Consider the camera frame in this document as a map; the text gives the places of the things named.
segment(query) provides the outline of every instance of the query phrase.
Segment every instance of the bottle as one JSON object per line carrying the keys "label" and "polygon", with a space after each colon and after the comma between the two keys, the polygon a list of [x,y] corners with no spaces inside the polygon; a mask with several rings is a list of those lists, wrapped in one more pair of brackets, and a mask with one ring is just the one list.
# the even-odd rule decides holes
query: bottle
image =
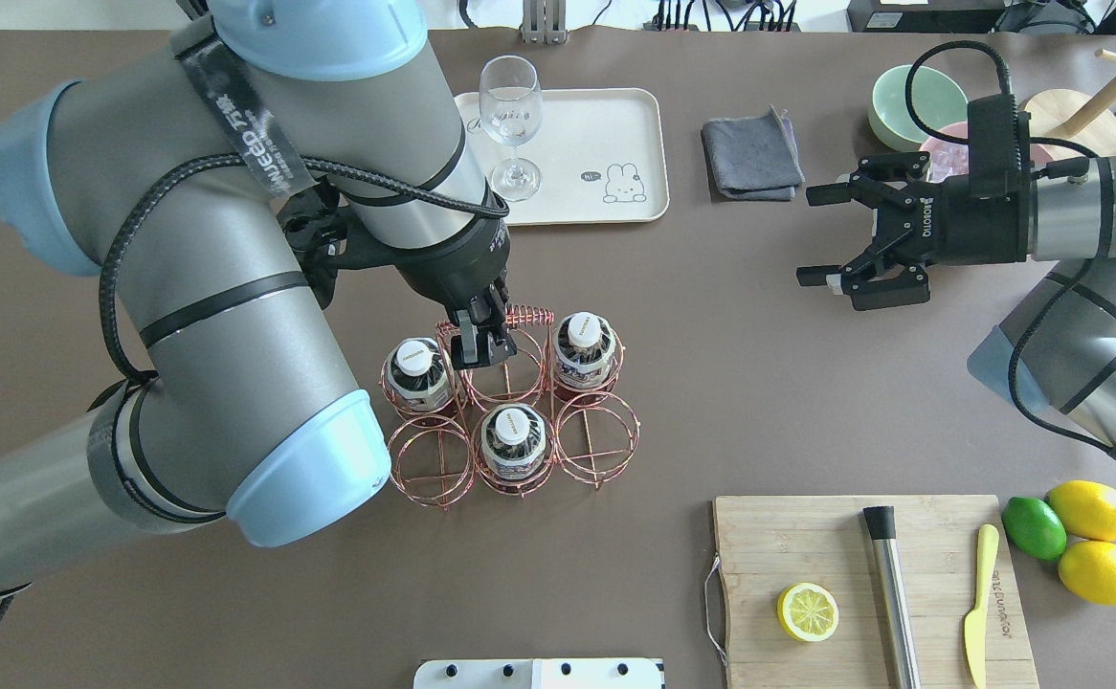
{"label": "bottle", "polygon": [[440,345],[430,337],[411,337],[396,345],[387,361],[387,383],[396,405],[405,411],[431,413],[452,402]]}
{"label": "bottle", "polygon": [[558,361],[558,390],[555,395],[569,400],[585,390],[605,384],[614,370],[618,337],[605,318],[579,312],[558,324],[555,355]]}
{"label": "bottle", "polygon": [[480,436],[485,466],[502,480],[530,478],[548,457],[545,419],[527,404],[497,406],[482,420]]}

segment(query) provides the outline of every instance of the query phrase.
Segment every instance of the cutting board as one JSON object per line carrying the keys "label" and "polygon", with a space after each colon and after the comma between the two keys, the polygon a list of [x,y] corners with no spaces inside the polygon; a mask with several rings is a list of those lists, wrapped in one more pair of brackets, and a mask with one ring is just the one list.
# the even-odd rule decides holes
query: cutting board
{"label": "cutting board", "polygon": [[[975,533],[1001,529],[988,599],[988,689],[1037,689],[1026,616],[995,496],[720,497],[716,546],[724,592],[729,689],[889,689],[889,633],[860,510],[894,505],[898,557],[925,689],[971,689],[962,616],[974,605]],[[838,603],[837,632],[795,641],[777,622],[798,581]]]}

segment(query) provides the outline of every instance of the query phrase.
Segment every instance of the lime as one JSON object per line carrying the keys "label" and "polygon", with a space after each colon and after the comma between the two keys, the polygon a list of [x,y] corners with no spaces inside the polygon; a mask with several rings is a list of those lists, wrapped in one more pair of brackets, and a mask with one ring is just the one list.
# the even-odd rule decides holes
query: lime
{"label": "lime", "polygon": [[1116,605],[1116,545],[1079,540],[1065,551],[1058,566],[1060,581],[1098,605]]}
{"label": "lime", "polygon": [[1116,490],[1091,480],[1069,480],[1047,492],[1066,532],[1093,540],[1116,540]]}
{"label": "lime", "polygon": [[820,585],[789,585],[778,602],[780,626],[798,641],[825,641],[838,629],[838,604]]}
{"label": "lime", "polygon": [[1009,498],[1000,513],[1009,539],[1019,551],[1040,559],[1055,559],[1065,552],[1069,536],[1052,508],[1039,498]]}

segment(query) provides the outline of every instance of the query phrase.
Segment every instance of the wine glass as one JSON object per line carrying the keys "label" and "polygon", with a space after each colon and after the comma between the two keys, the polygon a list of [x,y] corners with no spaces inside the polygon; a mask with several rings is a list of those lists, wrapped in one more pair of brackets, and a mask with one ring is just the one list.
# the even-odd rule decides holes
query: wine glass
{"label": "wine glass", "polygon": [[541,188],[541,170],[520,157],[541,127],[541,83],[532,63],[519,56],[500,56],[485,63],[478,90],[482,130],[493,141],[510,145],[511,157],[494,165],[489,183],[508,201],[523,201]]}

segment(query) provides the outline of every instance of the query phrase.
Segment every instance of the white bottle cap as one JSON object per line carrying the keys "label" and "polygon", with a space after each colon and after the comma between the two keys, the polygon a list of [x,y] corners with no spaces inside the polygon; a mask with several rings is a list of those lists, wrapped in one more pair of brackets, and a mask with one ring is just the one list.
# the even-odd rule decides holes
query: white bottle cap
{"label": "white bottle cap", "polygon": [[498,418],[494,418],[494,436],[503,444],[519,444],[528,440],[529,425],[528,414],[519,406],[511,406],[500,411]]}
{"label": "white bottle cap", "polygon": [[567,318],[567,337],[576,347],[591,347],[602,341],[602,319],[596,314],[580,312]]}
{"label": "white bottle cap", "polygon": [[396,366],[405,375],[422,375],[431,371],[434,352],[426,346],[426,339],[406,339],[396,347]]}

